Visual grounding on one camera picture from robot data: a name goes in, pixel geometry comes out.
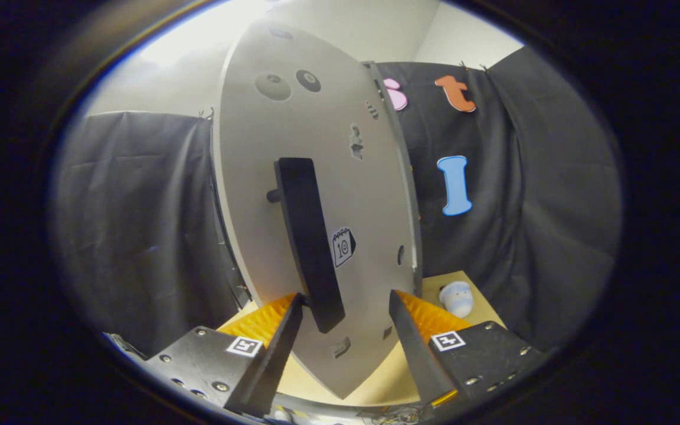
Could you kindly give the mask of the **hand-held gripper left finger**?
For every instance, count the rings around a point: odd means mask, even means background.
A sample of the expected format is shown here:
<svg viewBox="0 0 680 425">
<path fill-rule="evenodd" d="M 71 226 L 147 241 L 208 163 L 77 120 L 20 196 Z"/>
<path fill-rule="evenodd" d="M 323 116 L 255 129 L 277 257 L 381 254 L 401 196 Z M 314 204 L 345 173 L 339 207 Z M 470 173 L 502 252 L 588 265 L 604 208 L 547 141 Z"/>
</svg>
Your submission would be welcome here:
<svg viewBox="0 0 680 425">
<path fill-rule="evenodd" d="M 198 404 L 266 416 L 299 333 L 303 304 L 302 295 L 291 293 L 220 330 L 195 326 L 149 357 L 145 368 Z"/>
</svg>

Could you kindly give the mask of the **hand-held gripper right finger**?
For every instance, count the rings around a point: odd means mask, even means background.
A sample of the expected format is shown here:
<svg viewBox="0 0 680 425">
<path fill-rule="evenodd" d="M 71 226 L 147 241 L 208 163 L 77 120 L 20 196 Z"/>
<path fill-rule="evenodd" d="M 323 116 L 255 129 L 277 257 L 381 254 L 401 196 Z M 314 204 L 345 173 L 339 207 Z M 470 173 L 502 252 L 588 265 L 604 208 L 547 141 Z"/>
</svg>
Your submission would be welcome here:
<svg viewBox="0 0 680 425">
<path fill-rule="evenodd" d="M 390 292 L 389 315 L 419 398 L 431 408 L 488 403 L 546 359 L 496 321 L 472 325 L 399 290 Z"/>
</svg>

